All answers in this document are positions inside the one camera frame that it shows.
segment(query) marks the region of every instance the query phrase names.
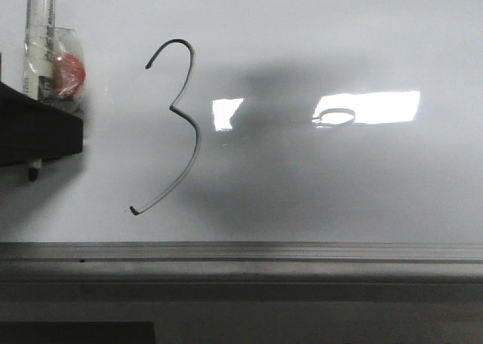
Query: whiteboard ledge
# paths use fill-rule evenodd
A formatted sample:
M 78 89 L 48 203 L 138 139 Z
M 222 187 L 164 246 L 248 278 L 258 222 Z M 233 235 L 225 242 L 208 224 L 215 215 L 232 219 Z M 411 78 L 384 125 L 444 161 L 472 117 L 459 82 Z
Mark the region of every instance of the whiteboard ledge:
M 3 243 L 0 281 L 483 282 L 480 244 Z

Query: whiteboard marker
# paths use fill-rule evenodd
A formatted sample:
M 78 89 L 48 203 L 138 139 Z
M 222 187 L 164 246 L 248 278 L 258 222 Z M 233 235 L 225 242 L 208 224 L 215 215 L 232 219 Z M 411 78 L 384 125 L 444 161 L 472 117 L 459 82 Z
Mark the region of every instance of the whiteboard marker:
M 23 93 L 42 102 L 52 91 L 55 0 L 27 0 Z M 29 162 L 29 180 L 37 179 L 42 160 Z

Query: whiteboard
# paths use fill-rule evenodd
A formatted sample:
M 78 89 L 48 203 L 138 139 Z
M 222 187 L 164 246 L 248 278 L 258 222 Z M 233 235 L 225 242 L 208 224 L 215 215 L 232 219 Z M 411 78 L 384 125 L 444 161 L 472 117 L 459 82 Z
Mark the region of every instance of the whiteboard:
M 0 5 L 2 81 L 20 90 L 26 0 Z M 0 167 L 2 241 L 483 242 L 481 0 L 57 0 L 56 12 L 85 51 L 85 150 L 35 183 Z M 194 145 L 168 110 L 187 51 L 144 69 L 170 38 L 196 49 L 180 108 L 202 147 L 134 217 Z M 419 92 L 417 111 L 398 120 L 404 100 L 388 96 L 376 121 L 364 103 L 340 129 L 312 121 L 322 97 L 384 92 Z

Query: red object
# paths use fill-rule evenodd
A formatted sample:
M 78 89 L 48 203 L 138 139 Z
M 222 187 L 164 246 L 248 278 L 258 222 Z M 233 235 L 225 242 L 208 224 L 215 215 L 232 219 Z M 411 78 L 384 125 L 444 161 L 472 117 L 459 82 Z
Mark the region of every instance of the red object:
M 54 95 L 74 97 L 84 84 L 84 63 L 72 54 L 54 56 Z

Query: plastic bag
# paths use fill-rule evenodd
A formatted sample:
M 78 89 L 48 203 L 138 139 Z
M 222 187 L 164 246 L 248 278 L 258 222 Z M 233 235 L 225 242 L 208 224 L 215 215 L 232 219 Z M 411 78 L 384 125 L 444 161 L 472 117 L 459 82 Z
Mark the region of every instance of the plastic bag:
M 79 109 L 85 90 L 84 52 L 73 29 L 55 29 L 53 87 L 48 103 L 64 112 Z

